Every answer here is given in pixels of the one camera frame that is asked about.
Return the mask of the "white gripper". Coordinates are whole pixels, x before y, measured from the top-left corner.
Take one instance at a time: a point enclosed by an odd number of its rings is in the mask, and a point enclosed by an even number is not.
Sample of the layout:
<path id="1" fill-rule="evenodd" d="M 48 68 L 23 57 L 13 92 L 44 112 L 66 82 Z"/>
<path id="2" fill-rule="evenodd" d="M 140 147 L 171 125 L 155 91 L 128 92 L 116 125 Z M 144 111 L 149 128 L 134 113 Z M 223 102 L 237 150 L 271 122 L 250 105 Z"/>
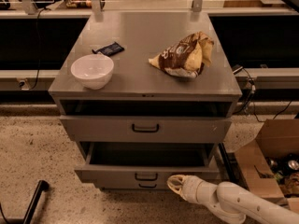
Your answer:
<path id="1" fill-rule="evenodd" d="M 210 205 L 215 202 L 215 185 L 194 175 L 171 175 L 167 186 L 189 203 Z"/>

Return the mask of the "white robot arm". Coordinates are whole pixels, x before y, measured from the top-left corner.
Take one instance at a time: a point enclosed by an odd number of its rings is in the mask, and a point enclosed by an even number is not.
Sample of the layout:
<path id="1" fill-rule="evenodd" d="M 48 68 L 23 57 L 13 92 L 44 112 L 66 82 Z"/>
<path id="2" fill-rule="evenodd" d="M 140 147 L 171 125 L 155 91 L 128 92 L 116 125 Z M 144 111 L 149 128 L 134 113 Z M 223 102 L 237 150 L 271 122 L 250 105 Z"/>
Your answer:
<path id="1" fill-rule="evenodd" d="M 195 175 L 171 175 L 167 186 L 189 203 L 205 206 L 228 224 L 251 217 L 261 224 L 299 224 L 299 215 L 268 202 L 232 182 L 212 184 Z"/>

